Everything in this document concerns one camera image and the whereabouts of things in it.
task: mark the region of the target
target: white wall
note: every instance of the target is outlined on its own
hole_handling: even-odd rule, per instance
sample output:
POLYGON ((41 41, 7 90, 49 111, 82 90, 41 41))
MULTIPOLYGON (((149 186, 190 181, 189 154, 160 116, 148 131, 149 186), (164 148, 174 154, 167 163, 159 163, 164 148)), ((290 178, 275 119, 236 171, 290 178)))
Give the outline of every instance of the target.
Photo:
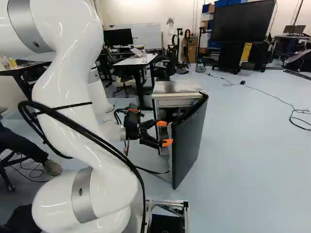
POLYGON ((271 35, 280 35, 286 25, 290 25, 298 0, 277 0, 276 17, 271 29, 271 35))
MULTIPOLYGON (((167 16, 172 16, 175 18, 175 29, 181 27, 183 31, 185 29, 192 31, 193 0, 97 0, 97 2, 106 25, 160 22, 165 36, 164 42, 166 42, 167 16)), ((204 2, 208 4, 214 1, 194 0, 194 2, 198 5, 196 28, 198 31, 202 5, 204 2)), ((271 29, 272 35, 281 34, 284 27, 290 25, 297 2, 298 0, 277 0, 276 17, 271 29)), ((311 10, 311 0, 305 0, 304 6, 301 13, 303 16, 300 18, 306 22, 306 18, 310 15, 308 11, 311 10)))
POLYGON ((204 0, 97 0, 99 11, 107 26, 160 22, 161 30, 164 32, 165 48, 168 41, 169 26, 166 24, 168 17, 175 19, 175 30, 183 28, 183 31, 190 29, 192 32, 193 2, 195 13, 198 5, 196 27, 198 32, 204 0))
POLYGON ((311 35, 311 1, 304 0, 296 25, 306 25, 304 33, 311 35))

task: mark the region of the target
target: cable on floor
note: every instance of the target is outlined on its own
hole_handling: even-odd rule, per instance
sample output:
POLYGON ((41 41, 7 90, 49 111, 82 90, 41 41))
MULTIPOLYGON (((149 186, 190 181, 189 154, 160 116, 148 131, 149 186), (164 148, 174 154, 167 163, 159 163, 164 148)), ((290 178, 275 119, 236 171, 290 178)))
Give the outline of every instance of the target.
POLYGON ((110 110, 109 112, 106 112, 106 113, 111 113, 111 112, 113 112, 113 111, 115 110, 116 104, 117 104, 117 101, 116 101, 115 104, 113 105, 113 109, 110 110))
POLYGON ((311 126, 311 124, 308 123, 308 122, 306 122, 305 120, 302 120, 302 119, 300 119, 300 118, 297 118, 297 117, 294 117, 294 116, 293 116, 294 113, 311 115, 311 113, 310 113, 309 110, 295 109, 295 107, 294 107, 292 104, 285 102, 284 100, 280 99, 279 97, 270 95, 270 94, 268 94, 268 93, 266 93, 266 92, 264 92, 264 91, 262 91, 262 90, 259 90, 259 89, 256 89, 256 88, 253 88, 253 87, 250 87, 250 86, 246 86, 246 85, 243 85, 243 86, 245 86, 245 87, 247 87, 247 88, 250 88, 250 89, 253 89, 253 90, 256 90, 256 91, 260 91, 260 92, 262 92, 262 93, 265 94, 265 95, 268 95, 268 96, 270 96, 270 97, 273 97, 273 98, 275 98, 275 99, 281 101, 282 103, 287 104, 288 106, 291 106, 291 107, 293 108, 293 110, 292 110, 292 113, 291 113, 291 115, 290 115, 290 117, 289 117, 289 121, 290 121, 294 126, 297 126, 297 127, 300 128, 300 129, 307 130, 307 131, 311 131, 311 128, 310 128, 310 129, 304 128, 304 127, 302 127, 302 126, 300 126, 300 125, 297 125, 296 123, 293 122, 293 119, 295 119, 295 120, 302 121, 302 122, 306 123, 307 125, 310 125, 310 126, 311 126))
POLYGON ((29 173, 29 177, 30 177, 30 178, 34 178, 34 179, 35 179, 35 178, 39 178, 40 176, 42 176, 42 175, 44 174, 44 171, 43 171, 43 170, 38 169, 39 166, 40 166, 40 164, 38 164, 35 168, 25 168, 25 167, 22 166, 22 162, 19 163, 19 167, 20 167, 21 169, 31 171, 31 172, 29 173), (37 176, 32 176, 32 173, 34 173, 35 171, 40 172, 40 174, 37 175, 37 176))
POLYGON ((219 78, 219 79, 222 79, 222 80, 225 80, 227 81, 229 84, 223 84, 223 86, 233 86, 233 85, 237 85, 237 84, 233 84, 232 82, 230 82, 228 79, 225 79, 223 77, 219 77, 219 76, 215 76, 215 75, 212 75, 210 73, 207 73, 208 76, 211 76, 211 77, 214 77, 214 78, 219 78))
POLYGON ((35 181, 35 180, 32 180, 32 179, 30 179, 29 177, 27 177, 26 175, 24 175, 23 173, 21 173, 19 170, 17 170, 15 167, 13 167, 13 166, 10 166, 11 168, 13 168, 16 172, 18 172, 21 176, 23 176, 23 177, 25 177, 27 180, 29 180, 29 181, 31 181, 31 182, 36 182, 36 183, 46 183, 46 182, 48 182, 48 181, 35 181))
POLYGON ((270 96, 270 97, 273 97, 273 98, 279 100, 280 102, 282 102, 282 103, 284 103, 284 104, 286 104, 286 105, 288 105, 288 106, 291 106, 293 110, 292 110, 292 113, 291 113, 291 115, 290 115, 290 117, 289 117, 290 123, 293 124, 294 126, 300 128, 300 129, 307 130, 307 131, 311 131, 311 123, 309 123, 309 122, 307 122, 307 121, 305 121, 305 120, 302 120, 302 119, 300 119, 300 118, 297 118, 297 117, 294 117, 294 116, 293 116, 294 113, 311 115, 311 113, 310 113, 310 111, 309 111, 308 109, 307 109, 307 110, 295 109, 295 107, 294 107, 292 104, 285 102, 284 100, 280 99, 279 97, 270 95, 269 93, 266 93, 266 92, 264 92, 264 91, 262 91, 262 90, 260 90, 260 89, 256 89, 256 88, 253 88, 253 87, 250 87, 250 86, 245 85, 245 81, 244 81, 244 80, 242 80, 239 84, 233 84, 233 83, 230 82, 228 79, 225 79, 225 78, 223 78, 223 77, 218 77, 218 76, 215 76, 215 75, 212 75, 212 74, 209 74, 209 73, 207 73, 207 75, 208 75, 208 76, 215 77, 215 78, 220 78, 220 79, 225 80, 225 81, 227 81, 227 82, 230 83, 230 84, 223 84, 223 86, 233 86, 233 85, 240 85, 240 84, 241 84, 241 85, 243 85, 243 86, 245 86, 245 87, 247 87, 247 88, 249 88, 249 89, 253 89, 253 90, 259 91, 259 92, 261 92, 261 93, 263 93, 263 94, 265 94, 265 95, 268 95, 268 96, 270 96), (300 126, 300 125, 297 125, 296 123, 293 122, 293 119, 298 120, 298 121, 301 121, 301 122, 304 122, 305 124, 309 125, 310 128, 308 129, 308 128, 304 128, 304 127, 302 127, 302 126, 300 126))

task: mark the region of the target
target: black cable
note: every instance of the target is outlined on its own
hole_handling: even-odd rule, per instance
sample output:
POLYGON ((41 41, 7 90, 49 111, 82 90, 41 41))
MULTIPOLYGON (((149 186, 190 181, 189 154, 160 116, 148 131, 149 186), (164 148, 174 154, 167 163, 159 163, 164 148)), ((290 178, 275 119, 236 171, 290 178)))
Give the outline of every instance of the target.
MULTIPOLYGON (((225 78, 222 78, 222 77, 214 76, 214 75, 212 75, 212 74, 208 74, 208 76, 212 76, 212 77, 215 77, 215 78, 220 78, 220 79, 226 80, 226 81, 228 81, 228 82, 230 83, 230 84, 223 84, 223 86, 238 85, 238 84, 232 84, 229 80, 227 80, 227 79, 225 79, 225 78)), ((290 121, 294 126, 297 126, 298 128, 301 128, 301 129, 307 130, 307 131, 311 131, 311 128, 310 128, 310 129, 307 129, 307 128, 304 128, 304 127, 302 127, 302 126, 300 126, 300 125, 297 125, 297 124, 295 124, 295 123, 293 122, 293 119, 296 119, 296 120, 302 121, 302 122, 304 122, 305 124, 308 124, 308 125, 311 126, 311 123, 308 123, 308 122, 305 121, 305 120, 302 120, 302 119, 299 119, 299 118, 293 116, 294 113, 311 115, 311 113, 310 113, 309 110, 295 109, 295 107, 294 107, 292 104, 285 102, 284 100, 280 99, 279 97, 270 95, 270 94, 268 94, 268 93, 266 93, 266 92, 264 92, 264 91, 262 91, 262 90, 259 90, 259 89, 256 89, 256 88, 247 86, 247 85, 245 85, 245 84, 241 84, 241 85, 243 85, 243 86, 245 86, 245 87, 247 87, 247 88, 249 88, 249 89, 253 89, 253 90, 256 90, 256 91, 260 91, 261 93, 263 93, 263 94, 265 94, 265 95, 268 95, 268 96, 270 96, 270 97, 273 97, 273 98, 275 98, 275 99, 281 101, 282 103, 284 103, 284 104, 286 104, 286 105, 288 105, 288 106, 291 106, 291 107, 293 108, 293 111, 292 111, 292 113, 291 113, 291 115, 290 115, 290 117, 289 117, 289 121, 290 121)))
POLYGON ((111 113, 112 111, 114 111, 114 110, 115 110, 115 107, 116 107, 116 104, 117 104, 117 101, 116 101, 115 104, 113 105, 113 109, 110 110, 109 112, 106 112, 106 113, 111 113))
POLYGON ((293 106, 292 104, 285 102, 284 100, 280 99, 279 97, 270 95, 270 94, 268 94, 268 93, 266 93, 266 92, 264 92, 264 91, 262 91, 262 90, 259 90, 259 89, 256 89, 256 88, 253 88, 253 87, 250 87, 250 86, 246 86, 246 85, 243 85, 243 86, 245 86, 245 87, 247 87, 247 88, 250 88, 250 89, 253 89, 253 90, 256 90, 256 91, 260 91, 260 92, 262 92, 262 93, 265 94, 265 95, 271 96, 271 97, 273 97, 273 98, 275 98, 275 99, 281 101, 282 103, 291 106, 291 107, 295 110, 295 108, 294 108, 294 106, 293 106))
POLYGON ((295 124, 295 123, 293 122, 293 119, 296 119, 296 120, 302 121, 302 122, 304 122, 304 123, 306 123, 306 124, 308 124, 308 125, 311 126, 311 124, 308 123, 308 122, 306 122, 305 120, 302 120, 302 119, 299 119, 299 118, 293 116, 293 114, 294 114, 295 112, 296 112, 296 113, 299 113, 299 114, 308 114, 308 115, 311 115, 311 113, 309 113, 309 110, 295 109, 295 107, 294 107, 292 104, 285 102, 284 100, 280 99, 279 97, 270 95, 270 94, 268 94, 268 93, 266 93, 266 92, 264 92, 264 91, 262 91, 262 90, 259 90, 259 89, 256 89, 256 88, 253 88, 253 87, 250 87, 250 86, 246 86, 246 85, 243 85, 243 86, 245 86, 245 87, 247 87, 247 88, 250 88, 250 89, 253 89, 253 90, 256 90, 256 91, 260 91, 260 92, 262 92, 262 93, 265 94, 265 95, 268 95, 268 96, 270 96, 270 97, 273 97, 273 98, 275 98, 275 99, 281 101, 282 103, 287 104, 288 106, 291 106, 291 107, 293 108, 293 111, 292 111, 292 113, 291 113, 291 115, 290 115, 290 117, 289 117, 289 121, 290 121, 294 126, 297 126, 298 128, 301 128, 301 129, 307 130, 307 131, 311 131, 311 128, 310 128, 310 129, 307 129, 307 128, 304 128, 304 127, 302 127, 302 126, 300 126, 300 125, 297 125, 297 124, 295 124))
POLYGON ((21 169, 31 171, 31 172, 29 173, 29 177, 30 177, 30 178, 39 178, 40 176, 42 176, 42 175, 44 174, 44 171, 43 171, 43 170, 37 169, 37 168, 39 167, 40 164, 38 164, 35 168, 25 168, 25 167, 23 167, 21 164, 22 164, 22 162, 19 163, 19 166, 20 166, 21 169), (39 172, 40 172, 40 175, 32 176, 32 173, 35 172, 35 171, 39 171, 39 172))
POLYGON ((20 111, 21 115, 28 119, 28 117, 32 117, 31 115, 27 115, 29 111, 27 111, 27 106, 35 108, 37 110, 42 111, 46 115, 58 120, 59 122, 65 124, 66 126, 72 128, 76 132, 80 133, 81 135, 85 136, 89 140, 93 141, 94 143, 101 146, 103 149, 110 152, 112 155, 117 157, 119 160, 121 160, 124 164, 126 164, 130 170, 136 175, 137 179, 139 180, 142 188, 142 195, 143 195, 143 216, 142 216, 142 223, 141 223, 141 229, 140 232, 144 233, 145 225, 146 225, 146 196, 145 196, 145 186, 143 179, 138 172, 136 166, 127 158, 125 157, 118 149, 116 149, 113 145, 102 139, 101 137, 97 136, 93 132, 89 131, 88 129, 84 128, 83 126, 79 125, 75 121, 69 119, 68 117, 62 115, 61 113, 52 110, 51 108, 42 105, 40 103, 25 100, 18 104, 18 110, 20 111))
POLYGON ((10 165, 10 167, 11 168, 13 168, 15 171, 17 171, 21 176, 23 176, 23 177, 25 177, 27 180, 29 180, 29 181, 32 181, 32 182, 36 182, 36 183, 46 183, 46 182, 48 182, 48 181, 35 181, 35 180, 32 180, 32 179, 30 179, 29 177, 27 177, 27 176, 25 176, 23 173, 21 173, 19 170, 17 170, 15 167, 13 167, 13 166, 11 166, 10 165))
MULTIPOLYGON (((128 152, 130 150, 130 140, 127 140, 127 146, 126 146, 126 143, 124 141, 124 144, 125 144, 125 147, 126 147, 126 157, 128 157, 128 152)), ((143 168, 143 167, 139 167, 139 166, 136 166, 137 169, 139 170, 142 170, 142 171, 145 171, 145 172, 148 172, 150 174, 155 174, 155 175, 162 175, 162 174, 167 174, 170 172, 170 170, 166 171, 166 172, 157 172, 157 171, 151 171, 151 170, 148 170, 146 168, 143 168)))
POLYGON ((43 143, 47 144, 51 150, 57 154, 58 156, 64 158, 64 159, 72 159, 71 157, 63 155, 61 152, 59 152, 46 138, 46 136, 43 133, 43 130, 39 124, 38 119, 27 109, 24 109, 25 114, 24 114, 24 119, 25 121, 32 127, 32 129, 43 139, 43 143))
POLYGON ((232 82, 230 82, 228 79, 225 79, 223 77, 218 77, 218 76, 215 76, 215 75, 212 75, 212 74, 207 74, 208 76, 211 76, 211 77, 215 77, 215 78, 219 78, 219 79, 222 79, 222 80, 226 80, 229 84, 223 84, 223 86, 233 86, 233 85, 237 85, 237 84, 233 84, 232 82))
POLYGON ((118 125, 121 125, 121 124, 122 124, 122 122, 121 122, 121 120, 120 120, 120 117, 118 116, 118 113, 123 112, 124 110, 126 110, 126 109, 125 109, 125 108, 118 108, 118 109, 116 109, 115 112, 113 113, 113 115, 115 116, 115 119, 116 119, 118 125))

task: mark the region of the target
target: person's leg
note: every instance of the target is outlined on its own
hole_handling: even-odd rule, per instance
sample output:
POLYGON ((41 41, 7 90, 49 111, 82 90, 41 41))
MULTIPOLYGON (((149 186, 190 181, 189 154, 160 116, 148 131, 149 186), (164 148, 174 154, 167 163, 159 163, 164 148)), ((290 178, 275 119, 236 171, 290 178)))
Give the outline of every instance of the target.
POLYGON ((37 163, 42 163, 46 171, 51 175, 58 175, 62 168, 59 164, 48 159, 48 154, 25 137, 22 137, 8 128, 1 127, 0 143, 3 147, 24 154, 37 163))

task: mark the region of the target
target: storage box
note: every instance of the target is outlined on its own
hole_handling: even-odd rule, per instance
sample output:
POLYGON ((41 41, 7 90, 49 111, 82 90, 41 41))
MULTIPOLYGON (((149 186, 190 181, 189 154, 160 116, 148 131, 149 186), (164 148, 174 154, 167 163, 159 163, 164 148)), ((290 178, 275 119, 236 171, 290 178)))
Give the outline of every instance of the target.
POLYGON ((209 48, 221 48, 221 44, 219 42, 208 41, 209 48))
POLYGON ((211 19, 208 21, 207 29, 214 29, 214 20, 211 19))
POLYGON ((233 5, 233 4, 241 4, 241 3, 246 3, 247 0, 227 0, 227 4, 229 5, 233 5))
POLYGON ((208 20, 202 20, 201 27, 208 28, 208 20))
POLYGON ((227 5, 228 5, 228 1, 227 0, 215 1, 215 8, 222 7, 222 6, 227 6, 227 5))
POLYGON ((215 5, 206 4, 202 7, 202 13, 213 13, 215 11, 215 5))
POLYGON ((213 29, 214 28, 214 20, 202 20, 201 27, 204 27, 206 29, 213 29))
POLYGON ((215 12, 215 5, 210 4, 210 5, 208 6, 208 13, 213 13, 213 12, 215 12))

